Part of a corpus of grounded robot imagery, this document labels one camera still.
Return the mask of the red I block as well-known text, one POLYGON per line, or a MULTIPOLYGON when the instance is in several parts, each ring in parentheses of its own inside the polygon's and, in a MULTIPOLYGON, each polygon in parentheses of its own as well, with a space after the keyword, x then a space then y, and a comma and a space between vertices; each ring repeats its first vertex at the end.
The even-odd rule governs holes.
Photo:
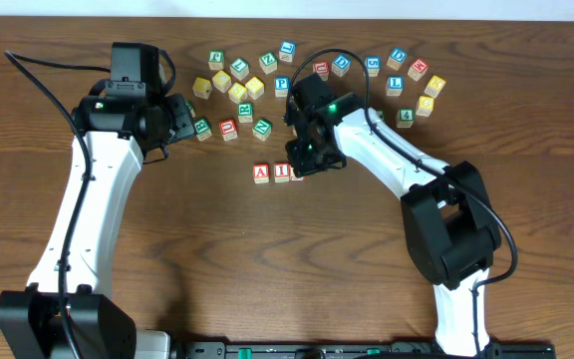
POLYGON ((291 178, 290 165, 287 163, 276 163, 273 166, 274 181, 275 182, 288 182, 291 178))

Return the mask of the red A block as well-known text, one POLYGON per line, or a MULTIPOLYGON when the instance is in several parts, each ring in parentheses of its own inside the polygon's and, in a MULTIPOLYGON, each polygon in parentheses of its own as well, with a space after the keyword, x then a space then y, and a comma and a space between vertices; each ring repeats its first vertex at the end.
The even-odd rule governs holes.
POLYGON ((270 181, 269 166, 267 164, 254 165, 253 180, 256 184, 268 183, 270 181))

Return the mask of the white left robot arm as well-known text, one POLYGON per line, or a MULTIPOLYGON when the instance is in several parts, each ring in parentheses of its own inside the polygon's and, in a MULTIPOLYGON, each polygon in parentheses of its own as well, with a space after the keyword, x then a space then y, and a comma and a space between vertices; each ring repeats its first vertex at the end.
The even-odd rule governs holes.
POLYGON ((168 53, 116 42, 107 77, 69 111, 6 58, 64 116, 74 134, 69 179, 49 242, 21 291, 0 294, 0 330, 17 358, 177 358, 171 336, 137 329, 112 300, 114 254, 131 188, 147 154, 195 137, 193 116, 166 76, 168 53))

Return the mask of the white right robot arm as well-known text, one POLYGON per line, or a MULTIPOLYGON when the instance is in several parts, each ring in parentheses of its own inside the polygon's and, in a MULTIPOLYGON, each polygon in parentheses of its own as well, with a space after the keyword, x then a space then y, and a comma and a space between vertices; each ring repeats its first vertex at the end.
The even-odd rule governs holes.
POLYGON ((337 97, 317 75, 298 81, 290 97, 285 122, 297 137, 286 152, 295 175, 341 169, 353 159, 381 181, 401 202, 409 255, 433 286, 436 344, 447 355, 482 352, 489 344, 484 298, 471 290, 488 277, 500 233, 479 171, 423 153, 362 97, 337 97))

